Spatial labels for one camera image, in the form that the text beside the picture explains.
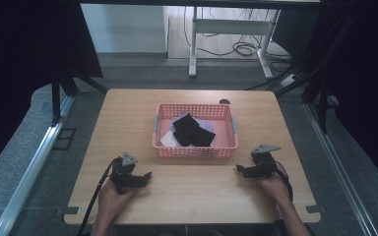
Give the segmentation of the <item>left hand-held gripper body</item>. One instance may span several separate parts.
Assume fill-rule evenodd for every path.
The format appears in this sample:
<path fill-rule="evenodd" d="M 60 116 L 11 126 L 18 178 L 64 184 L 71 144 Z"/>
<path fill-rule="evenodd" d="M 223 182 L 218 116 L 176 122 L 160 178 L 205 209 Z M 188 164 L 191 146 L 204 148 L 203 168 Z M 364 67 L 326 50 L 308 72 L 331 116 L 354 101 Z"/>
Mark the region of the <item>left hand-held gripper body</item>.
<path fill-rule="evenodd" d="M 113 159 L 112 172 L 110 174 L 110 181 L 114 184 L 116 192 L 123 194 L 124 184 L 129 180 L 138 180 L 132 175 L 138 160 L 128 152 L 124 152 L 122 156 Z"/>

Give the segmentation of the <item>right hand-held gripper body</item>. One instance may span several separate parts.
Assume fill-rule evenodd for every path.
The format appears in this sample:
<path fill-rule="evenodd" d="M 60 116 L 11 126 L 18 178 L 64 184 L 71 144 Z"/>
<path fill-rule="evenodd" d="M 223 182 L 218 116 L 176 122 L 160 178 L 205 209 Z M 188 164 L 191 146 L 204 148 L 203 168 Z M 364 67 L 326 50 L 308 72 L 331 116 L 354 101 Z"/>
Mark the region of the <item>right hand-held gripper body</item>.
<path fill-rule="evenodd" d="M 280 147 L 272 145 L 258 145 L 251 151 L 255 163 L 253 166 L 254 177 L 270 177 L 277 170 L 276 161 L 271 152 L 279 149 Z"/>

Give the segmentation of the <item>person's right hand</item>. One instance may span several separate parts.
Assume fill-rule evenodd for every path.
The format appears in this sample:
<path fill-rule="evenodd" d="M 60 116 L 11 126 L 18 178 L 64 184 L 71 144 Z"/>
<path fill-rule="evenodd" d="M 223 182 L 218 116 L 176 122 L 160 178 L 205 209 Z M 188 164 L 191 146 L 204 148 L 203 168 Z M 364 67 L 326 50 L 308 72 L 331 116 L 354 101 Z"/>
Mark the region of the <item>person's right hand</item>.
<path fill-rule="evenodd" d="M 258 179 L 257 184 L 278 206 L 290 203 L 288 188 L 280 176 L 274 175 L 267 179 Z"/>

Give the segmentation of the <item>person's left hand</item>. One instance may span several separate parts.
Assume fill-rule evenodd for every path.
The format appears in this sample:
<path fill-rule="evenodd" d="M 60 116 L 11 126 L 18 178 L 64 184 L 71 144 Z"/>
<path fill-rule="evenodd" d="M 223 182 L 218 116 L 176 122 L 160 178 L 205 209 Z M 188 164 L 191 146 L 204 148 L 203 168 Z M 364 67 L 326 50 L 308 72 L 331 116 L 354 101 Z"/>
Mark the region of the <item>person's left hand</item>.
<path fill-rule="evenodd" d="M 98 213 L 95 222 L 110 225 L 113 219 L 125 209 L 136 193 L 135 189 L 127 189 L 124 193 L 118 194 L 114 183 L 108 180 L 98 196 Z"/>

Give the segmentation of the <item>pink plastic basket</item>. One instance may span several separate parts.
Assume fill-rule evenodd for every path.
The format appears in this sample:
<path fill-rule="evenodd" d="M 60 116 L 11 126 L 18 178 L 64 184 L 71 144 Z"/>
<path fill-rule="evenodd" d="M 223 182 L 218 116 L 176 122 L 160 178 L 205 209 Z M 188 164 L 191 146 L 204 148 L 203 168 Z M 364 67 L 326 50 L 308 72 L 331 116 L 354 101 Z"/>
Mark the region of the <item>pink plastic basket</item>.
<path fill-rule="evenodd" d="M 164 147 L 160 139 L 168 132 L 173 117 L 189 113 L 193 117 L 213 123 L 216 134 L 209 147 Z M 157 107 L 153 130 L 153 147 L 160 158 L 221 158 L 228 159 L 238 147 L 237 129 L 230 106 L 227 104 L 161 103 Z"/>

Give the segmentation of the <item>white cloth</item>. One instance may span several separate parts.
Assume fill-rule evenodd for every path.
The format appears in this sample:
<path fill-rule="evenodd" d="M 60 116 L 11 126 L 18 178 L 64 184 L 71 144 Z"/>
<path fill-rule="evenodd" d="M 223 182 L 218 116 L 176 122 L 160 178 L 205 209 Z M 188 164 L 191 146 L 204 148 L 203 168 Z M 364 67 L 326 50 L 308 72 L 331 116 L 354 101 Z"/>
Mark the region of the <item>white cloth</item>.
<path fill-rule="evenodd" d="M 180 143 L 176 140 L 173 133 L 168 131 L 161 139 L 160 142 L 164 147 L 179 147 Z"/>

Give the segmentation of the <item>black cloth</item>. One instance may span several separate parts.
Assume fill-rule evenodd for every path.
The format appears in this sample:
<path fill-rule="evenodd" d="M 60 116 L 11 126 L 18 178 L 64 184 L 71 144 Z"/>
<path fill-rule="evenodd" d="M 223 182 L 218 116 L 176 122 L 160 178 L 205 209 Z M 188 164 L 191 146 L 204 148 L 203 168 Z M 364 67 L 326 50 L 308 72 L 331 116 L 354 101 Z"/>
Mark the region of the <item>black cloth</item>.
<path fill-rule="evenodd" d="M 174 138 L 183 146 L 209 147 L 216 134 L 201 127 L 184 128 L 173 133 Z"/>
<path fill-rule="evenodd" d="M 176 132 L 189 133 L 199 127 L 199 123 L 190 115 L 186 114 L 173 122 Z"/>

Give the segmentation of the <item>lavender cloth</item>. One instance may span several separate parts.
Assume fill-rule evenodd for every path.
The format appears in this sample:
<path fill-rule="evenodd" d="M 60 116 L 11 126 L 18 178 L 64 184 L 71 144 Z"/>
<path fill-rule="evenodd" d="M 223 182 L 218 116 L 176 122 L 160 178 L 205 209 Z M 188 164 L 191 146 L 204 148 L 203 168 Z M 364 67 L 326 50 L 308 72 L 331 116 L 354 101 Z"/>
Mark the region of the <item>lavender cloth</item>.
<path fill-rule="evenodd" d="M 176 117 L 173 117 L 169 123 L 169 130 L 171 132 L 175 132 L 175 129 L 173 127 L 173 122 L 180 119 L 182 116 L 186 115 L 186 114 L 189 114 L 189 113 L 181 113 L 180 115 L 176 116 Z M 214 125 L 212 122 L 210 121 L 207 121 L 207 120 L 203 120 L 203 119 L 199 119 L 199 118 L 196 118 L 196 117 L 193 117 L 198 123 L 199 123 L 199 127 L 207 130 L 207 131 L 210 131 L 210 132 L 214 132 L 215 131 L 215 128 L 214 128 Z"/>

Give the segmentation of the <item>black stand legs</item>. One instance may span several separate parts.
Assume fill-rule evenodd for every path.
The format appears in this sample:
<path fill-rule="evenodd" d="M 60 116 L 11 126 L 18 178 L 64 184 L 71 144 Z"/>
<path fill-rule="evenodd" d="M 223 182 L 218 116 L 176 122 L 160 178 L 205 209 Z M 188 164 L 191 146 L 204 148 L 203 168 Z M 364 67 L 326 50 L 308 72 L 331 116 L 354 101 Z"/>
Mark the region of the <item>black stand legs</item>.
<path fill-rule="evenodd" d="M 326 114 L 329 107 L 329 65 L 340 47 L 344 34 L 347 32 L 347 29 L 343 29 L 343 27 L 347 25 L 347 20 L 347 13 L 338 17 L 326 34 L 316 43 L 315 47 L 306 56 L 307 61 L 310 61 L 311 58 L 316 60 L 316 64 L 311 71 L 290 85 L 275 91 L 275 96 L 279 97 L 306 84 L 301 99 L 304 103 L 311 103 L 316 97 L 319 97 L 316 121 L 318 127 L 324 134 L 327 133 Z"/>
<path fill-rule="evenodd" d="M 51 82 L 51 99 L 52 99 L 52 125 L 61 122 L 62 118 L 62 104 L 60 101 L 60 90 L 63 89 L 64 93 L 68 98 L 73 98 L 78 92 L 79 89 L 74 81 L 75 76 L 65 76 L 58 75 L 52 79 Z M 86 76 L 78 76 L 78 79 L 85 84 L 91 86 L 92 88 L 102 92 L 107 93 L 108 88 L 98 83 L 94 79 Z"/>

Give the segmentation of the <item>black curtain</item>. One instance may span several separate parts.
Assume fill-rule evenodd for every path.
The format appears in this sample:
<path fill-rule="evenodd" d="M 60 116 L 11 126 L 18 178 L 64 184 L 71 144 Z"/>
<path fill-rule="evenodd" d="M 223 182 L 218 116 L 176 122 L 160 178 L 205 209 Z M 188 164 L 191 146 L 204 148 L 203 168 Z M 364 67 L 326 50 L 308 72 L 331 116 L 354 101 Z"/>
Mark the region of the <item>black curtain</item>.
<path fill-rule="evenodd" d="M 0 153 L 37 89 L 101 76 L 81 0 L 0 0 Z"/>
<path fill-rule="evenodd" d="M 348 15 L 329 65 L 328 97 L 338 100 L 338 119 L 378 170 L 378 0 L 320 0 L 313 9 L 319 17 L 311 50 L 338 17 Z M 315 64 L 305 57 L 308 72 Z"/>

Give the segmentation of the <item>aluminium rail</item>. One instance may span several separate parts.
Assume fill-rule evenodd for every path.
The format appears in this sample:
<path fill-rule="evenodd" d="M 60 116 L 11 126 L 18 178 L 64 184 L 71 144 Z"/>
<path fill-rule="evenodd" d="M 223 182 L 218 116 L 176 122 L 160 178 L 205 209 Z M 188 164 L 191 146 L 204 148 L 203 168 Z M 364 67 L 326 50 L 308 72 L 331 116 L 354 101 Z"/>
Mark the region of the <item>aluminium rail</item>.
<path fill-rule="evenodd" d="M 303 104 L 305 113 L 316 133 L 316 136 L 332 165 L 333 171 L 345 193 L 346 199 L 354 213 L 354 216 L 365 236 L 378 236 L 378 231 L 373 224 L 371 216 L 369 215 L 365 205 L 363 204 L 360 196 L 355 190 L 347 172 L 335 150 L 329 136 L 325 134 L 318 124 L 317 112 L 311 104 Z"/>
<path fill-rule="evenodd" d="M 51 125 L 43 139 L 41 140 L 31 162 L 14 191 L 10 201 L 3 210 L 0 217 L 0 236 L 9 236 L 21 210 L 32 190 L 32 187 L 49 156 L 61 130 L 65 123 L 66 116 L 74 102 L 75 98 L 66 96 L 60 105 L 61 118 L 57 123 Z"/>

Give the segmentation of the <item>white desk frame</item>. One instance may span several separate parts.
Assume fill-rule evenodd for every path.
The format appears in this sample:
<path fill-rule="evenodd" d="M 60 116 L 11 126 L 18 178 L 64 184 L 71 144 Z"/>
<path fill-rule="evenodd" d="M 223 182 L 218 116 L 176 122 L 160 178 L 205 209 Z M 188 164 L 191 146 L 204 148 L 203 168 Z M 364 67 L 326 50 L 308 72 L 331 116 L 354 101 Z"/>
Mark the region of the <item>white desk frame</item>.
<path fill-rule="evenodd" d="M 197 75 L 197 35 L 201 33 L 217 33 L 228 35 L 251 35 L 261 36 L 259 48 L 255 54 L 259 59 L 264 76 L 267 80 L 271 80 L 274 75 L 271 71 L 270 64 L 266 58 L 267 49 L 271 41 L 277 19 L 280 11 L 275 10 L 271 17 L 267 20 L 229 20 L 229 19 L 208 19 L 198 17 L 198 8 L 193 8 L 191 43 L 189 52 L 189 76 Z"/>

